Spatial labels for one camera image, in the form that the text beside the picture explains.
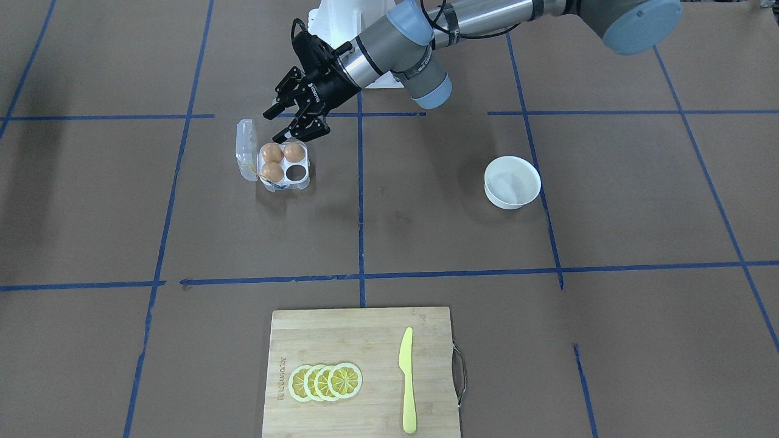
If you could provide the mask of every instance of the lemon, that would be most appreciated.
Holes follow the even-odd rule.
[[[362,387],[362,373],[353,363],[339,363],[330,371],[327,387],[338,398],[352,398]]]
[[[330,387],[327,385],[327,380],[330,378],[330,372],[333,371],[334,366],[326,366],[319,370],[314,377],[314,390],[316,395],[324,401],[336,401],[338,397],[330,392]]]
[[[316,385],[314,379],[316,378],[316,374],[324,367],[325,365],[321,363],[314,365],[309,368],[303,376],[303,381],[305,382],[303,390],[305,391],[305,395],[307,395],[308,398],[312,399],[313,401],[322,401],[322,398],[316,395]]]
[[[311,401],[311,398],[305,394],[305,372],[311,368],[310,365],[301,365],[290,374],[290,381],[287,384],[290,395],[297,401],[305,403]]]

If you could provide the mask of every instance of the metal handle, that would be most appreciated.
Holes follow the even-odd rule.
[[[465,396],[465,392],[468,390],[468,371],[465,366],[465,358],[463,357],[463,353],[460,352],[460,349],[457,347],[457,343],[452,339],[452,348],[454,350],[454,353],[452,354],[452,373],[454,373],[454,359],[455,357],[460,358],[460,368],[463,370],[463,389],[458,391],[457,388],[454,388],[455,394],[457,394],[457,407],[460,408],[463,405],[463,397]]]

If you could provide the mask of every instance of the robotic arm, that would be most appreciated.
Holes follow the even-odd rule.
[[[449,98],[452,83],[434,50],[495,36],[489,33],[543,15],[566,14],[581,17],[615,52],[633,55],[671,33],[682,7],[679,0],[452,0],[425,11],[416,0],[404,0],[335,49],[295,19],[292,48],[302,69],[293,67],[281,80],[263,117],[273,120],[298,107],[290,125],[273,138],[277,143],[325,136],[330,133],[325,117],[386,72],[419,106],[437,108]]]

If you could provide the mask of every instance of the knife handle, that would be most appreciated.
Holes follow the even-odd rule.
[[[403,391],[403,431],[409,435],[417,431],[417,406],[414,403],[414,381],[411,373],[406,374]]]

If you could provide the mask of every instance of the blue joint cap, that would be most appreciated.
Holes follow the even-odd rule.
[[[440,85],[435,90],[427,93],[425,96],[414,99],[414,102],[424,109],[438,108],[449,100],[449,96],[452,95],[452,81],[449,79],[449,74],[443,79]]]
[[[679,0],[649,0],[612,23],[603,35],[603,43],[620,55],[635,55],[667,37],[680,18]]]
[[[387,11],[387,19],[406,38],[421,46],[430,44],[433,28],[416,0],[404,0]]]

